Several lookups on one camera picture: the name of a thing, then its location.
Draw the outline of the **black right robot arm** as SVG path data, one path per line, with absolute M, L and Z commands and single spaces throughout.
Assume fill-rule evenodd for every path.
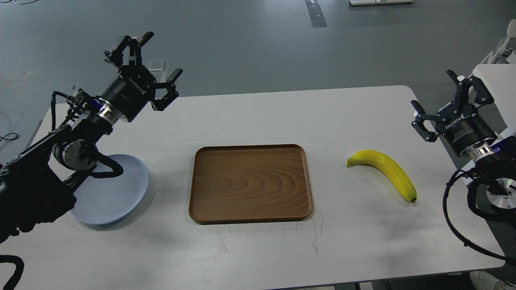
M 433 143 L 442 136 L 456 156 L 469 156 L 474 163 L 470 177 L 483 180 L 492 195 L 514 196 L 515 139 L 502 141 L 501 150 L 496 151 L 496 133 L 479 114 L 482 106 L 494 102 L 492 94 L 478 77 L 459 77 L 452 70 L 446 74 L 456 85 L 453 100 L 435 114 L 428 114 L 412 100 L 412 127 L 424 141 Z

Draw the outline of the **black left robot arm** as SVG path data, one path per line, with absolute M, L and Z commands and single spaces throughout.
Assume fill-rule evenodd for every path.
M 123 167 L 97 149 L 98 140 L 117 121 L 133 121 L 147 104 L 163 111 L 179 97 L 175 81 L 181 68 L 159 82 L 142 62 L 141 49 L 153 35 L 126 35 L 115 49 L 104 52 L 104 61 L 118 74 L 98 95 L 82 89 L 72 95 L 52 92 L 50 132 L 1 165 L 1 242 L 70 211 L 75 191 L 88 177 L 121 176 Z

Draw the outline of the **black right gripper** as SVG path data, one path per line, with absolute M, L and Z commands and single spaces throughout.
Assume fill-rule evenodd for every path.
M 446 74 L 456 84 L 456 93 L 452 103 L 437 111 L 437 115 L 427 114 L 417 100 L 411 100 L 415 109 L 412 127 L 428 143 L 435 143 L 442 134 L 454 154 L 458 157 L 467 154 L 466 148 L 477 143 L 491 145 L 496 139 L 495 132 L 479 115 L 478 108 L 494 103 L 494 97 L 483 81 L 478 77 L 459 80 L 452 70 Z M 437 132 L 429 131 L 425 121 L 437 123 Z

